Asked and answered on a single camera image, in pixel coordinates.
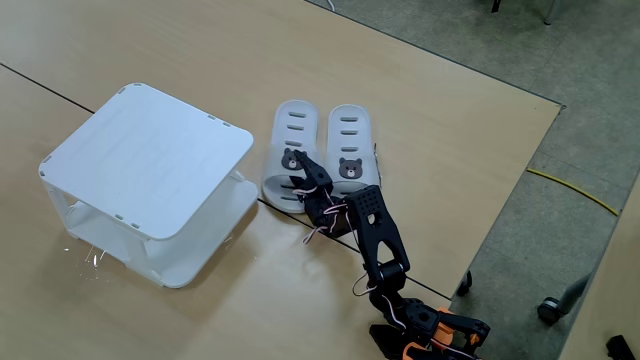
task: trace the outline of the wooden table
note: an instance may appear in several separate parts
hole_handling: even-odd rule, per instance
[[[598,266],[561,359],[608,359],[605,344],[622,334],[640,356],[640,181]]]
[[[64,231],[36,170],[90,114],[0,68],[1,359],[382,359],[351,294],[362,260],[263,204],[186,288],[160,288]],[[408,282],[403,294],[449,305]]]
[[[560,110],[300,0],[7,0],[2,8],[4,64],[91,110],[139,81],[248,129],[255,148],[241,170],[257,183],[281,102],[318,106],[321,148],[334,106],[366,106],[410,275],[447,296]],[[37,126],[58,121],[48,115]]]

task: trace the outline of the white plastic box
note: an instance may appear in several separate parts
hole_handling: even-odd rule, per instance
[[[257,200],[235,170],[252,145],[249,132],[135,83],[47,156],[39,175],[71,236],[178,288]]]

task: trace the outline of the chair wheel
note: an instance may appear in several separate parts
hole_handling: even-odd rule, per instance
[[[558,310],[558,299],[548,297],[538,306],[538,318],[547,325],[553,325],[562,317]]]
[[[456,294],[458,296],[467,295],[471,285],[473,285],[473,278],[471,277],[471,271],[467,271],[467,275],[462,279],[462,282],[460,282],[460,286],[458,287]]]

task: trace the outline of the gray carpet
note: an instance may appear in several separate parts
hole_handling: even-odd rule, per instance
[[[530,166],[621,209],[640,168],[640,1],[561,1],[545,26],[551,0],[505,0],[496,14],[490,0],[333,0],[344,16],[567,105]],[[594,267],[616,221],[523,173],[471,265],[471,292],[452,304],[492,326],[479,354],[556,358],[573,317],[548,327],[535,308]]]

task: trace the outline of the white slipper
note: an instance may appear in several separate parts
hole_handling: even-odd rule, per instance
[[[266,200],[284,212],[304,213],[304,204],[293,194],[289,179],[289,176],[305,177],[293,150],[306,152],[311,160],[321,164],[316,149],[317,133],[318,109],[311,103],[289,100],[276,110],[262,192]]]
[[[362,106],[340,105],[329,114],[325,169],[333,180],[333,196],[343,197],[368,185],[380,185],[371,120]]]

